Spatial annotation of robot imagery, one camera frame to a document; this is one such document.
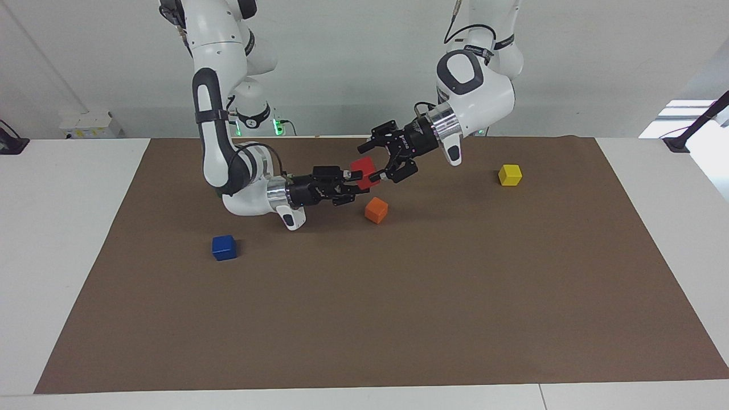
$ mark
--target brown mat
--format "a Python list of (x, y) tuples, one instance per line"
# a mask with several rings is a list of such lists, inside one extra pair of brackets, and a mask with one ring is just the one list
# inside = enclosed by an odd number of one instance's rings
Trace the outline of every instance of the brown mat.
[[(358, 143), (271, 142), (298, 173)], [(152, 141), (36, 393), (729, 378), (593, 139), (464, 154), (375, 187), (382, 225), (361, 197), (290, 233), (227, 213), (199, 141)]]

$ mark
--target orange cube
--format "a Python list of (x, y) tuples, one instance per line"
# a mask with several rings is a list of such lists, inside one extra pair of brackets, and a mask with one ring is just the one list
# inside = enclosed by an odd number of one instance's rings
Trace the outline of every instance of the orange cube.
[(374, 197), (364, 208), (364, 216), (368, 220), (379, 224), (387, 216), (387, 209), (387, 202)]

